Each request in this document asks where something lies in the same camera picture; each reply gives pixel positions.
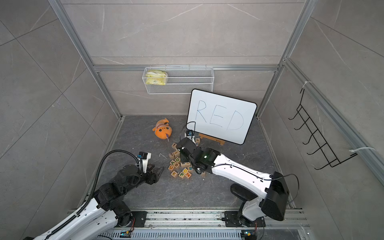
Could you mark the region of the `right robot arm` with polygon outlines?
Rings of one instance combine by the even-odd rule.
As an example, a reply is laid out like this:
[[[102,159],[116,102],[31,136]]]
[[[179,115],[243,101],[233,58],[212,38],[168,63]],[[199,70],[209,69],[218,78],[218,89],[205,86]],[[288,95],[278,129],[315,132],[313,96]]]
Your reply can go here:
[[[202,149],[195,139],[195,130],[182,127],[176,149],[181,162],[188,163],[196,174],[209,173],[234,182],[231,193],[242,200],[237,213],[240,225],[250,226],[256,219],[269,217],[283,221],[287,205],[290,204],[290,190],[286,176],[279,172],[262,173],[241,165],[211,148]]]

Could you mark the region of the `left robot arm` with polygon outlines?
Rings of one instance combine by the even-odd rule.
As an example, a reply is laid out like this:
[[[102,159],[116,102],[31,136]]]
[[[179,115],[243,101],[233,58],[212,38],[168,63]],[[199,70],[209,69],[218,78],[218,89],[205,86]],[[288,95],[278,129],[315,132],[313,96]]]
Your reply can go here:
[[[134,159],[107,183],[98,186],[104,162],[115,153],[123,153]],[[92,240],[114,227],[126,227],[134,223],[132,211],[124,201],[125,195],[141,184],[152,185],[159,181],[164,168],[149,164],[151,154],[140,152],[137,156],[125,150],[106,153],[95,175],[89,197],[71,215],[52,229],[37,236],[38,240]]]

